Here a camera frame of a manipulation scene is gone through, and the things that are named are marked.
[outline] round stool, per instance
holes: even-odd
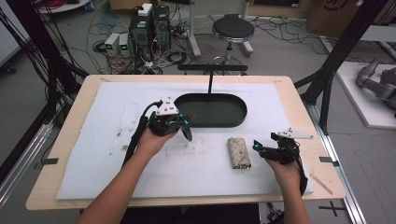
[[[233,50],[233,43],[242,43],[248,41],[254,35],[254,27],[250,22],[240,19],[238,15],[225,15],[223,18],[215,21],[212,28],[213,35],[228,41],[228,47],[225,51],[225,56],[218,56],[210,63],[215,63],[215,60],[223,59],[221,64],[229,64],[231,60],[242,64],[239,60],[231,57]]]

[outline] oval black tray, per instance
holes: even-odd
[[[232,128],[244,122],[248,113],[245,102],[226,93],[188,93],[175,100],[178,111],[199,116],[190,122],[196,128]]]

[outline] human hand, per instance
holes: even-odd
[[[163,145],[171,139],[173,136],[175,136],[176,133],[170,133],[166,136],[160,137],[156,134],[154,134],[150,128],[147,128],[142,136],[140,137],[139,142],[137,143],[136,147],[136,152],[139,155],[146,155],[149,156],[150,158],[155,156],[161,148],[163,148]]]
[[[282,189],[300,188],[300,168],[296,161],[284,165],[277,161],[266,161],[274,170],[276,181]]]

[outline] small bag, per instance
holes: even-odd
[[[234,169],[248,169],[251,167],[248,148],[244,138],[228,139],[228,149]]]

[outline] gray floor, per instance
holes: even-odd
[[[104,5],[92,13],[83,9],[60,13],[56,15],[59,27],[71,49],[75,59],[90,73],[99,74],[103,70],[95,68],[86,53],[88,51],[106,68],[106,59],[92,51],[92,44],[106,39],[105,35],[93,35],[105,28],[98,23],[115,24],[114,32],[122,31],[129,25],[129,15],[114,13]],[[204,26],[198,34],[211,33],[211,19],[202,17],[197,19],[197,27]],[[304,22],[298,21],[302,27],[288,25],[290,33],[306,36]],[[319,69],[326,60],[324,47],[316,39],[307,39],[307,44],[291,44],[278,40],[272,35],[280,37],[279,29],[264,32],[256,29],[250,40],[255,52],[249,57],[234,47],[233,56],[246,64],[249,75],[288,76],[293,81],[306,77]],[[285,38],[295,38],[296,35],[284,33]],[[226,43],[211,35],[198,35],[198,44],[203,56],[192,63],[207,63],[213,57],[222,55]],[[361,42],[351,53],[350,61],[366,62],[375,55],[381,55],[386,63],[394,61],[373,43]],[[2,73],[0,76],[0,162],[3,162],[9,151],[15,147],[28,126],[45,104],[44,84],[35,74],[23,53],[18,53],[12,60],[17,68],[13,75]],[[175,66],[163,69],[164,74],[180,74]],[[393,173],[396,168],[396,131],[366,128],[358,112],[347,97],[337,78],[334,79],[332,100],[329,112],[329,132],[340,162],[367,223],[396,223],[396,177]],[[43,147],[32,167],[28,170],[6,205],[0,210],[1,223],[72,223],[78,215],[78,210],[61,211],[28,211],[25,202],[39,175],[40,170],[34,169],[34,164],[41,158],[44,149],[50,145],[51,139]],[[333,201],[334,206],[344,207],[341,201]],[[306,202],[308,213],[313,223],[350,223],[347,213],[339,210],[336,214],[332,210],[319,209],[320,206],[330,206],[329,201]]]

